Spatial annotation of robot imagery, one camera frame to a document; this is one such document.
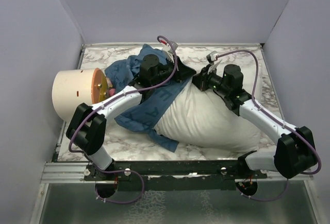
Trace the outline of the white pillow with red logo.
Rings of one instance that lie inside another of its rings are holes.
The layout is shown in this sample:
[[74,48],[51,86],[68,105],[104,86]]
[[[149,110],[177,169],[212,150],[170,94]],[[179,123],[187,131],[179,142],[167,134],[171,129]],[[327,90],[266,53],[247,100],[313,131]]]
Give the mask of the white pillow with red logo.
[[201,92],[188,82],[154,129],[180,143],[231,152],[255,150],[261,132],[230,111],[213,91]]

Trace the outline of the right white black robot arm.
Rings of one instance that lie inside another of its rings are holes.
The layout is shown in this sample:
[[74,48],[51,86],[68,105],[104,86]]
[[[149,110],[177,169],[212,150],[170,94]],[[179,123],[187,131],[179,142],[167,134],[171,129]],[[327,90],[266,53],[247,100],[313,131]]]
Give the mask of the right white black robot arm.
[[192,83],[200,90],[213,90],[222,98],[226,107],[263,133],[276,145],[274,152],[252,151],[239,158],[237,173],[249,178],[256,170],[277,171],[291,179],[318,164],[314,138],[307,127],[297,128],[266,110],[243,89],[243,73],[234,64],[225,66],[218,76],[211,65],[193,76]]

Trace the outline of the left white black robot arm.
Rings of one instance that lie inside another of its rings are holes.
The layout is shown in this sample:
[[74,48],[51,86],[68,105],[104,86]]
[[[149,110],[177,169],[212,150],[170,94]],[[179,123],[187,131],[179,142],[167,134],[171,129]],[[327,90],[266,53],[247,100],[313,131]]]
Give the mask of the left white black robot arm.
[[140,105],[156,88],[170,80],[183,82],[195,73],[180,58],[173,62],[167,59],[162,64],[155,54],[148,54],[142,59],[138,73],[122,91],[91,106],[85,103],[77,106],[66,136],[71,144],[79,147],[78,152],[83,153],[96,166],[96,174],[108,180],[114,173],[114,160],[103,146],[107,121]]

